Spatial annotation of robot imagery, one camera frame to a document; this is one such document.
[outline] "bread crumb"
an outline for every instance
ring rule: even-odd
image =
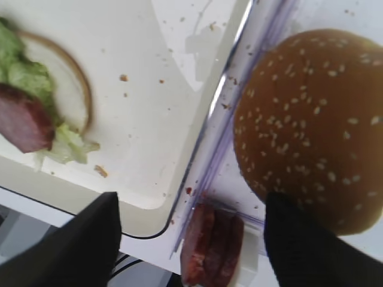
[[[101,175],[103,178],[108,177],[108,173],[101,166],[95,165],[95,171],[98,172],[98,174]]]
[[[120,75],[120,81],[123,81],[123,82],[128,82],[128,78],[127,78],[127,75]]]

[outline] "crumb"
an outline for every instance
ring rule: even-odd
[[[217,22],[214,21],[213,23],[211,23],[211,24],[209,25],[209,28],[210,28],[211,31],[214,31],[214,25],[215,25],[216,23],[217,23]]]
[[[229,104],[229,105],[225,105],[224,103],[221,104],[223,106],[224,109],[228,109],[230,110],[232,108],[232,106]]]
[[[97,171],[98,174],[101,175],[103,178],[107,178],[108,177],[108,173],[101,166],[95,165],[95,171]]]
[[[128,82],[128,78],[127,78],[127,75],[121,75],[120,76],[120,81],[123,81],[123,82]]]

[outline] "cable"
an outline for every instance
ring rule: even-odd
[[[140,262],[142,262],[142,260],[139,259],[139,260],[133,261],[133,262],[131,262],[131,263],[129,263],[129,264],[126,264],[124,267],[121,267],[121,268],[118,269],[116,272],[114,272],[114,273],[112,274],[112,276],[110,276],[110,279],[109,279],[109,280],[115,278],[115,277],[116,277],[118,274],[120,274],[122,271],[125,271],[125,270],[128,269],[129,267],[134,266],[134,265],[136,265],[136,264],[138,264],[138,263],[140,263]]]
[[[126,258],[129,258],[128,254],[125,254],[124,256],[121,256],[119,260],[117,260],[114,264],[114,267],[117,267],[122,261],[124,261]]]

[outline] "food container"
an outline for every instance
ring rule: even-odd
[[[252,4],[1,1],[0,16],[57,43],[82,68],[92,88],[85,138],[101,145],[88,164],[46,160],[35,172],[32,154],[0,138],[1,187],[73,214],[117,191],[124,234],[162,234]]]
[[[189,212],[185,213],[185,225],[196,202],[213,200],[227,209],[235,210],[247,224],[260,230],[262,234],[265,206],[242,178],[233,150],[233,113],[241,96],[243,83],[264,53],[286,37],[306,30],[342,29],[383,44],[383,20],[380,15],[382,8],[383,3],[378,0],[257,1],[237,52],[226,72],[226,81],[208,123],[208,130],[214,126],[221,133],[215,141],[209,142],[213,148],[201,146],[201,149],[212,148],[214,152],[210,164],[193,187],[196,190],[195,198],[189,205]],[[341,239],[382,261],[382,236],[381,219],[370,230],[353,236],[343,236]],[[180,234],[175,248],[182,238],[183,233]],[[262,243],[257,250],[259,254],[267,255]]]

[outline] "sausage slice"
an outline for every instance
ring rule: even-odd
[[[21,152],[51,149],[54,125],[41,101],[0,84],[0,134]]]

